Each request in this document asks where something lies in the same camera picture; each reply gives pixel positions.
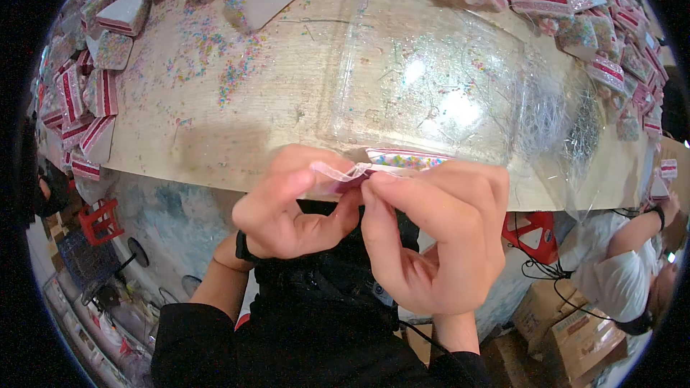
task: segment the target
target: black watch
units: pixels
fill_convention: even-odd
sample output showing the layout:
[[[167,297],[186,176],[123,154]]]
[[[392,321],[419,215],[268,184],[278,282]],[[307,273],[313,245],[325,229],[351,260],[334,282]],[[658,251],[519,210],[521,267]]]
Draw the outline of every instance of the black watch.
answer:
[[[666,227],[666,215],[664,214],[664,210],[662,210],[658,205],[655,205],[654,207],[651,207],[645,211],[645,213],[649,213],[651,211],[656,211],[656,213],[659,215],[659,218],[661,219],[661,229],[659,229],[659,232],[663,231]]]
[[[261,262],[261,258],[257,258],[252,255],[247,249],[247,234],[242,232],[241,229],[237,230],[237,239],[235,240],[235,257],[237,259],[242,259],[253,264],[258,264]]]

